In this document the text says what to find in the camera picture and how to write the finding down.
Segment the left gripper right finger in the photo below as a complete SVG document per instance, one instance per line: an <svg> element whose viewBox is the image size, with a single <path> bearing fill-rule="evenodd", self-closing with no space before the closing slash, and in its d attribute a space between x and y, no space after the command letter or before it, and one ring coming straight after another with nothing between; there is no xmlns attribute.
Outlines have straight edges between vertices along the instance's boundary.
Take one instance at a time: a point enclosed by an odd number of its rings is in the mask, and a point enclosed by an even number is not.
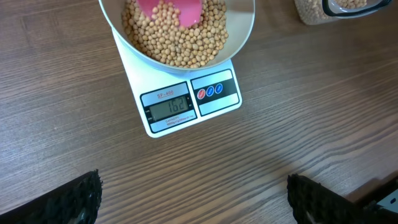
<svg viewBox="0 0 398 224"><path fill-rule="evenodd" d="M287 201L299 224L367 224L376 217L303 175L287 178Z"/></svg>

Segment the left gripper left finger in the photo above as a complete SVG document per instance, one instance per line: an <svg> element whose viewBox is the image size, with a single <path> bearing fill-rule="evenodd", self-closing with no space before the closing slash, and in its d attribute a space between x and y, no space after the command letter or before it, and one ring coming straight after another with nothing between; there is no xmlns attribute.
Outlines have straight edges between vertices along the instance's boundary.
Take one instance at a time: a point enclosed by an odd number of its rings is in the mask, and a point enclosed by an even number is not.
<svg viewBox="0 0 398 224"><path fill-rule="evenodd" d="M89 171L40 197L1 215L1 224L94 224L102 200L103 181Z"/></svg>

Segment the pink measuring scoop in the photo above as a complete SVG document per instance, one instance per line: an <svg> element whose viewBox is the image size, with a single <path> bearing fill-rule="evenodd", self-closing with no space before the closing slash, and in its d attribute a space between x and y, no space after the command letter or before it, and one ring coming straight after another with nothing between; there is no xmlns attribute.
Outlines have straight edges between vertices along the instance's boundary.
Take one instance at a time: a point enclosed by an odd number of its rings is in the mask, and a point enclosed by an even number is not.
<svg viewBox="0 0 398 224"><path fill-rule="evenodd" d="M190 27L201 21L202 0L137 0L141 11L148 17L153 15L153 8L158 3L172 3L180 10L179 21L184 27Z"/></svg>

